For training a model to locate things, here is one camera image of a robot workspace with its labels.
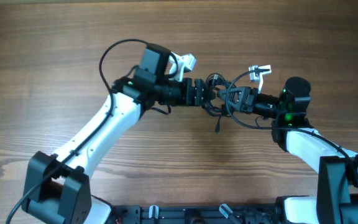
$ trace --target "wooden floor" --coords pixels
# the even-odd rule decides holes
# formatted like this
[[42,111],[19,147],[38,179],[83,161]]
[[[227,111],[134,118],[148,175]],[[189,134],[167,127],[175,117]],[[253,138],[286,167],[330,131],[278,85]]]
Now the wooden floor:
[[[0,223],[20,199],[29,158],[68,141],[99,110],[104,50],[139,38],[194,54],[191,78],[232,80],[271,64],[263,92],[299,76],[312,86],[308,117],[358,152],[358,3],[327,1],[115,2],[0,6]],[[143,45],[119,46],[104,64],[113,82],[139,63]],[[243,85],[255,86],[244,79]],[[240,118],[253,124],[255,116]],[[273,202],[315,195],[317,175],[284,153],[270,131],[221,121],[201,108],[148,111],[121,136],[91,181],[114,205]],[[14,223],[34,223],[21,210]]]

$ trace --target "floor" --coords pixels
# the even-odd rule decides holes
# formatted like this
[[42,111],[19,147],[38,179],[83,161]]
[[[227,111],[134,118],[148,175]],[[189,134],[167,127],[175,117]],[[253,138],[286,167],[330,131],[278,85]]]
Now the floor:
[[[271,64],[263,92],[292,76],[312,86],[308,118],[358,152],[358,2],[115,2],[0,6],[0,223],[22,195],[29,158],[52,153],[99,110],[104,50],[139,38],[198,59],[191,78],[228,80]],[[139,63],[143,45],[106,58],[110,82]],[[256,86],[248,80],[241,85]],[[239,116],[253,124],[255,116]],[[121,136],[91,181],[114,205],[218,205],[316,195],[317,175],[284,153],[270,131],[245,129],[201,108],[148,111]],[[261,121],[268,126],[270,121]],[[35,223],[21,210],[13,223]]]

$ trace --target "brown background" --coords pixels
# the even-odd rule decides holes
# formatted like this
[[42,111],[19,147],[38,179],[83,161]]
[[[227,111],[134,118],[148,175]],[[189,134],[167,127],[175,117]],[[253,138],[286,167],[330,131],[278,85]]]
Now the brown background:
[[[232,80],[271,64],[263,92],[287,78],[312,86],[308,117],[320,133],[358,152],[358,3],[281,1],[115,2],[0,6],[0,223],[22,195],[29,158],[53,152],[99,110],[107,92],[98,61],[117,40],[140,38],[177,54],[195,71]],[[143,45],[114,49],[110,82],[139,63]],[[247,79],[243,85],[252,85]],[[240,116],[254,123],[255,116]],[[201,108],[147,112],[100,163],[92,193],[115,205],[272,202],[315,195],[317,175],[273,143]],[[19,211],[15,223],[35,220]]]

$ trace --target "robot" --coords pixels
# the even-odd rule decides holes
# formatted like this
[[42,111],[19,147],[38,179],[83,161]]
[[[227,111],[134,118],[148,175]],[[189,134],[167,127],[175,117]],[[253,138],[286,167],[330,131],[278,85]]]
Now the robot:
[[[111,86],[103,75],[102,62],[113,47],[124,42],[144,43],[144,55],[139,65]],[[165,74],[168,63],[172,67]],[[264,76],[272,72],[270,65],[253,65],[233,82],[217,73],[206,81],[193,82],[183,74],[192,71],[195,64],[192,54],[179,56],[143,40],[127,39],[110,46],[99,63],[101,78],[109,92],[104,105],[76,136],[52,155],[39,151],[30,159],[24,196],[6,223],[10,223],[20,207],[29,215],[53,224],[358,223],[358,194],[349,193],[349,185],[358,188],[358,153],[325,139],[305,118],[311,91],[308,81],[289,78],[280,94],[271,96],[261,93]],[[259,83],[259,87],[236,86],[236,81],[246,75],[250,81]],[[221,107],[211,103],[217,97],[224,102]],[[167,105],[168,112],[154,108],[155,102]],[[247,128],[271,130],[273,141],[280,148],[298,156],[318,173],[317,196],[282,196],[271,204],[232,207],[227,204],[140,207],[114,206],[91,195],[90,178],[119,137],[146,111],[169,114],[171,106],[200,106],[219,120],[231,117]],[[239,121],[235,112],[257,114],[273,121],[271,127],[251,126]],[[54,181],[59,177],[65,178],[63,185]]]

